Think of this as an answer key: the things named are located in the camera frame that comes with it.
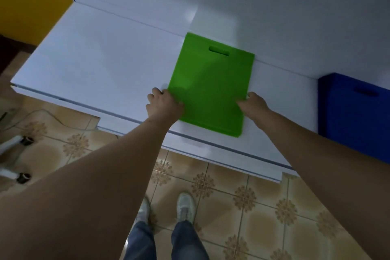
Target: wire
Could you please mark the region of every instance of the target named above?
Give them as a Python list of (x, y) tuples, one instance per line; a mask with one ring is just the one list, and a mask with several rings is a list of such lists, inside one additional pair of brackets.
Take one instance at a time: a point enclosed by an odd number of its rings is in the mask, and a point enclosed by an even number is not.
[(95, 128), (95, 129), (90, 129), (90, 130), (85, 130), (85, 129), (78, 129), (78, 128), (75, 128), (75, 127), (70, 127), (66, 124), (63, 124), (61, 120), (59, 120), (54, 114), (52, 114), (50, 111), (46, 110), (46, 109), (38, 109), (38, 110), (34, 110), (34, 111), (31, 111), (30, 113), (28, 113), (25, 117), (23, 117), (21, 120), (19, 120), (18, 122), (14, 123), (13, 125), (11, 125), (10, 127), (6, 128), (6, 129), (2, 129), (0, 130), (0, 132), (5, 132), (7, 130), (10, 130), (14, 127), (16, 127), (18, 124), (20, 124), (23, 120), (25, 120), (28, 116), (30, 116), (32, 113), (35, 113), (35, 112), (39, 112), (39, 111), (43, 111), (43, 112), (46, 112), (47, 114), (49, 114), (51, 117), (53, 117), (56, 121), (58, 121), (60, 124), (62, 124), (63, 126), (65, 127), (68, 127), (70, 129), (74, 129), (74, 130), (80, 130), (80, 131), (83, 131), (83, 132), (93, 132), (95, 130), (99, 130), (98, 128)]

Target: white sneaker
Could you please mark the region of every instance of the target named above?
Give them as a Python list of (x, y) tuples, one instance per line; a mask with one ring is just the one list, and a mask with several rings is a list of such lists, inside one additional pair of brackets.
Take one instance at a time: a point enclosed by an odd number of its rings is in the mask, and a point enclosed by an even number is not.
[(195, 202), (191, 194), (182, 192), (178, 198), (177, 204), (178, 222), (188, 220), (193, 223), (195, 218)]
[(133, 227), (134, 227), (135, 223), (138, 223), (140, 221), (148, 224), (149, 213), (150, 213), (149, 200), (146, 197), (144, 197), (144, 199), (142, 200), (140, 209), (138, 210), (137, 217), (135, 217)]

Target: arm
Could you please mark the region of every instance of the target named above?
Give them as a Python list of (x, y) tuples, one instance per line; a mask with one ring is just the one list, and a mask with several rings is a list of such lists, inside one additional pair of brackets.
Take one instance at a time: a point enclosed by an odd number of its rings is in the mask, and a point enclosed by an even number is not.
[(271, 111), (255, 93), (237, 104), (373, 259), (389, 259), (390, 166)]
[(119, 259), (161, 144), (184, 106), (149, 94), (149, 118), (0, 209), (3, 259)]

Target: person's leg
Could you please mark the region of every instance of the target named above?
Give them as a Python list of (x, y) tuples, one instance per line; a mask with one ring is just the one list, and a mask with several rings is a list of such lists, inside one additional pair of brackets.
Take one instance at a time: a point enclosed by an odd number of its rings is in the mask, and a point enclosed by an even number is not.
[(147, 224), (149, 201), (144, 198), (135, 218), (133, 230), (127, 238), (127, 249), (123, 260), (156, 260), (156, 245), (151, 228)]
[(192, 223), (195, 217), (195, 203), (189, 193), (178, 198), (178, 223), (173, 230), (172, 260), (209, 260)]

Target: blue jeans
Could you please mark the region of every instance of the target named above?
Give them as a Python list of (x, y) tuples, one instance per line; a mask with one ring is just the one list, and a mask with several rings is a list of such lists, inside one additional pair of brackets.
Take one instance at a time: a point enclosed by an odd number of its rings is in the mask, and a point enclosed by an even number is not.
[[(145, 222), (138, 222), (127, 238), (123, 260), (156, 260), (153, 233)], [(189, 221), (176, 224), (171, 236), (172, 260), (209, 260), (193, 225)]]

